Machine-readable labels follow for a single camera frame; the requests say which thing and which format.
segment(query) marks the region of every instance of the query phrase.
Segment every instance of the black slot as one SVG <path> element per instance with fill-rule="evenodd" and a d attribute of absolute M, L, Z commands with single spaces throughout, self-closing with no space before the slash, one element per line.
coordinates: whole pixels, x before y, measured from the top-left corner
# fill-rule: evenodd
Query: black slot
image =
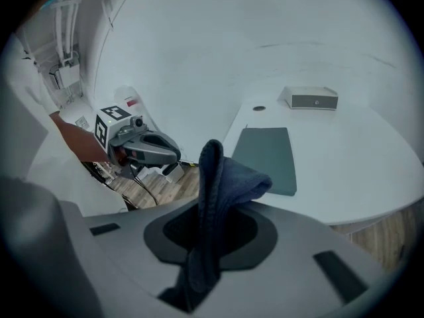
<path fill-rule="evenodd" d="M 158 297 L 188 313 L 193 312 L 212 290 L 208 288 L 204 292 L 196 292 L 187 278 L 187 256 L 198 238 L 197 199 L 153 220 L 144 230 L 147 247 L 161 262 L 181 266 L 175 285 L 164 289 Z M 273 251 L 277 239 L 277 230 L 268 218 L 242 205 L 231 207 L 223 237 L 217 238 L 219 247 L 214 248 L 208 256 L 218 269 L 216 281 L 219 281 L 221 271 L 257 267 Z"/>
<path fill-rule="evenodd" d="M 333 251 L 313 256 L 345 304 L 363 294 L 368 287 Z"/>
<path fill-rule="evenodd" d="M 118 224 L 111 223 L 111 224 L 101 225 L 97 227 L 92 227 L 90 228 L 90 231 L 93 236 L 99 236 L 99 235 L 103 235 L 105 233 L 108 233 L 120 228 L 121 227 Z"/>
<path fill-rule="evenodd" d="M 145 135 L 140 138 L 140 141 L 147 142 L 148 144 L 153 144 L 159 147 L 167 147 L 167 148 L 170 147 L 170 145 L 163 138 L 155 134 Z"/>

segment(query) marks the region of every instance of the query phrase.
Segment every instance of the white pipe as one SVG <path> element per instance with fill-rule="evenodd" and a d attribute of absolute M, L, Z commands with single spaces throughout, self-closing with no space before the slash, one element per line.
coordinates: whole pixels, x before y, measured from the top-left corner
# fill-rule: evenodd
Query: white pipe
<path fill-rule="evenodd" d="M 60 62 L 64 64 L 64 49 L 62 46 L 62 8 L 58 7 L 56 9 L 56 42 L 57 42 L 57 52 L 59 55 Z"/>
<path fill-rule="evenodd" d="M 66 17 L 66 54 L 71 54 L 71 32 L 72 32 L 72 15 L 74 14 L 74 5 L 69 5 L 68 16 Z"/>
<path fill-rule="evenodd" d="M 75 33 L 75 24 L 77 21 L 77 15 L 78 15 L 78 8 L 80 7 L 80 4 L 76 5 L 75 12 L 74 12 L 74 19 L 72 20 L 72 29 L 71 29 L 71 56 L 74 57 L 74 33 Z"/>
<path fill-rule="evenodd" d="M 62 1 L 61 3 L 53 3 L 50 5 L 51 9 L 55 9 L 57 7 L 65 7 L 65 6 L 69 6 L 69 5 L 77 5 L 78 3 L 80 3 L 81 0 L 65 0 Z"/>

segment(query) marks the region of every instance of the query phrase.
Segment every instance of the wooden floor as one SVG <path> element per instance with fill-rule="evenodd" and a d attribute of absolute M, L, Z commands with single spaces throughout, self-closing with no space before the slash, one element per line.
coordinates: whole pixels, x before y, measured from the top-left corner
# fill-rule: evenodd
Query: wooden floor
<path fill-rule="evenodd" d="M 152 174 L 143 179 L 159 204 L 196 196 L 199 192 L 199 169 L 183 166 L 185 175 L 177 184 L 169 184 L 165 177 Z M 153 199 L 132 180 L 117 177 L 110 185 L 126 195 L 138 208 L 155 206 Z M 343 233 L 348 225 L 333 227 Z M 354 244 L 369 252 L 386 270 L 393 270 L 402 258 L 407 258 L 421 229 L 424 227 L 424 201 L 398 211 L 365 229 L 344 234 Z"/>

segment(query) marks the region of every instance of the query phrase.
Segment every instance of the dark towel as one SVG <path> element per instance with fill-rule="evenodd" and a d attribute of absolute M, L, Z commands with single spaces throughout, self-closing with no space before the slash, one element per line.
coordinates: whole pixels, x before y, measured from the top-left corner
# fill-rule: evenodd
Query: dark towel
<path fill-rule="evenodd" d="M 258 199 L 272 181 L 246 166 L 224 157 L 223 146 L 210 140 L 199 159 L 199 227 L 197 244 L 187 260 L 190 288 L 207 292 L 219 279 L 219 257 L 224 243 L 225 219 L 231 206 Z"/>

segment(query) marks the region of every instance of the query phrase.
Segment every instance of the person's arm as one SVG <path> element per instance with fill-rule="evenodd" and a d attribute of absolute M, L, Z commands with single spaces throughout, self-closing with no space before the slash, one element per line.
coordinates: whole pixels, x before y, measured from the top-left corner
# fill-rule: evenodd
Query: person's arm
<path fill-rule="evenodd" d="M 50 115 L 64 137 L 66 144 L 82 162 L 107 162 L 107 154 L 100 147 L 94 135 L 78 126 L 66 123 L 59 112 Z"/>

